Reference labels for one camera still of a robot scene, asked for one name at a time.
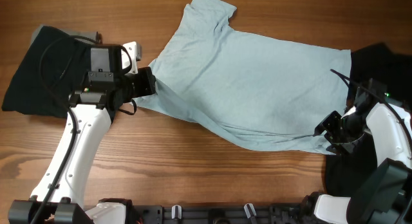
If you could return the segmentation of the light blue t-shirt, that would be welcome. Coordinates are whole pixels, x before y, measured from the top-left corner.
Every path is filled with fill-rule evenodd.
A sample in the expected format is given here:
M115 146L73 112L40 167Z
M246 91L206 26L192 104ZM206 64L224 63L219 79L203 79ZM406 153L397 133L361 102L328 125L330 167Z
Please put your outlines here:
M202 125L253 151L326 154L315 127L341 112L350 50L282 41L230 27L236 7L192 0L177 31L150 67L154 95L140 107Z

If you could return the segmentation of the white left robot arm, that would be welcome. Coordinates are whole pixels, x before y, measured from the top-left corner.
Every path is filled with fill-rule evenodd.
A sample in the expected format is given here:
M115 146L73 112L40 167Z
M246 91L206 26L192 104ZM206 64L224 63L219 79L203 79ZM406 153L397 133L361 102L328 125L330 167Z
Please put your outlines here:
M155 94L155 76L138 68L136 42L91 48L91 68L68 99L68 119L46 173L28 200L13 201L10 223L138 223L131 200L105 198L84 210L97 149L124 103Z

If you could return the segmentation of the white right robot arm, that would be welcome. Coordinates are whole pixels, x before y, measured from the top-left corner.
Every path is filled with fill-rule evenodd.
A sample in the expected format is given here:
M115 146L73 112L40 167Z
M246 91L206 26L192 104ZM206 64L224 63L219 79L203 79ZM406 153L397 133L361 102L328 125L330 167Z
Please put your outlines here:
M315 128L340 156L373 144L360 158L362 169L372 159L373 171L348 196L319 194L308 205L325 223L411 223L410 115L393 105L386 85L370 79L359 85L353 107L343 116L334 111Z

